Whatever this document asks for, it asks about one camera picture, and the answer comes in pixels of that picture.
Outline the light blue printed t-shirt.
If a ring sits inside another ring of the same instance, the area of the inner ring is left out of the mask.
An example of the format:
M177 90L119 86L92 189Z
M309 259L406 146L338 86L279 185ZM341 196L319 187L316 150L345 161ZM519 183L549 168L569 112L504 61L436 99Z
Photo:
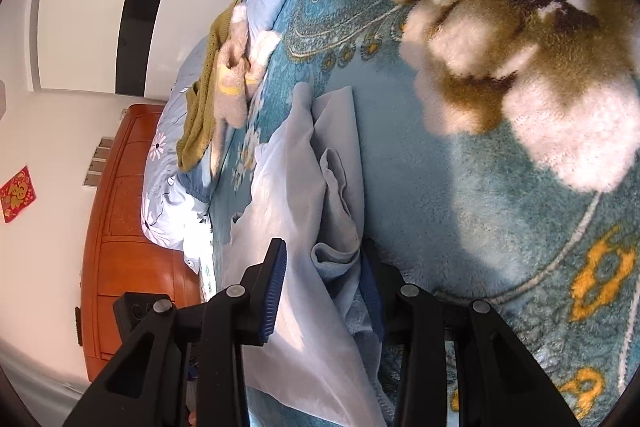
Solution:
M359 294L364 190L352 89L315 98L293 90L288 118L255 150L252 200L222 251L222 283L239 282L283 239L286 270L276 327L265 347L243 351L254 413L272 425L272 398L342 426L383 426L390 405L378 384L382 343Z

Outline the wall switch panel row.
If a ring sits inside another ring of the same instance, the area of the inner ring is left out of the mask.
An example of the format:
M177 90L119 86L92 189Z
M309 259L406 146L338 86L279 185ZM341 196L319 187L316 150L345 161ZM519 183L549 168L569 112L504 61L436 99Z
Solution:
M85 176L84 185L88 187L97 187L100 184L101 176L104 173L106 161L110 156L114 139L104 136L92 155L90 164Z

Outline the red fu wall decoration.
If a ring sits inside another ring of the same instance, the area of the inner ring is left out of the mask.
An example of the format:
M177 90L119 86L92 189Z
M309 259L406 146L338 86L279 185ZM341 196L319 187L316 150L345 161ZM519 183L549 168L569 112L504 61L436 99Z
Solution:
M6 223L13 221L25 208L36 200L35 189L27 166L12 176L1 187L1 209Z

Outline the teal floral plush blanket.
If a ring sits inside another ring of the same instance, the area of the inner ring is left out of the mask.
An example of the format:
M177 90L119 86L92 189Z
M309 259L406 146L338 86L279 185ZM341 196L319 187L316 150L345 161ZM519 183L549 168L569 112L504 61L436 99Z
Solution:
M204 289L296 83L350 88L364 237L434 296L488 300L602 423L639 368L639 0L285 0L274 28Z

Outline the blue daisy print duvet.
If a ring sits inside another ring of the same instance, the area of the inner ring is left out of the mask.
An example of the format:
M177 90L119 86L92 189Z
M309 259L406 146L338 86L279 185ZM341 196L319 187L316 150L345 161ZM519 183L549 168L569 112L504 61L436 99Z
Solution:
M227 136L246 124L250 103L281 36L286 0L232 0L189 55L156 126L144 169L142 232L180 251L206 288L215 285L210 200Z

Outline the olive green knit sweater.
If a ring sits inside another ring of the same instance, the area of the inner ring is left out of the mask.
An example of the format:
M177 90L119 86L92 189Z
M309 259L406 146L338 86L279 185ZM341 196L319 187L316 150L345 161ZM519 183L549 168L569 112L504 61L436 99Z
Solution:
M177 142L178 168L187 173L202 160L215 131L214 92L218 53L229 38L233 9L242 0L233 0L209 27L200 77L186 91L186 120Z

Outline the cream fluffy sweater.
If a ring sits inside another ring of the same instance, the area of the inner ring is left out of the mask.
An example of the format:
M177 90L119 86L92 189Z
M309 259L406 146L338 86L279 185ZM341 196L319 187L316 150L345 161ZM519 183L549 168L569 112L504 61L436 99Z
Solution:
M209 167L217 176L224 156L229 128L245 126L248 106L265 77L270 56L281 40L277 31L259 31L250 41L247 7L235 5L231 11L228 38L216 58L214 84L215 129L209 147Z

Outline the orange wooden headboard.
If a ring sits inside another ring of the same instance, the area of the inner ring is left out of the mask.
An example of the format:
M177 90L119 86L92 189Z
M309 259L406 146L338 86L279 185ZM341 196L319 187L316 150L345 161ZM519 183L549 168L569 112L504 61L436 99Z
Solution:
M93 201L77 313L89 381L122 344L113 305L123 293L166 294L179 308L201 301L200 279L180 251L155 245L142 230L143 173L162 110L150 104L126 110Z

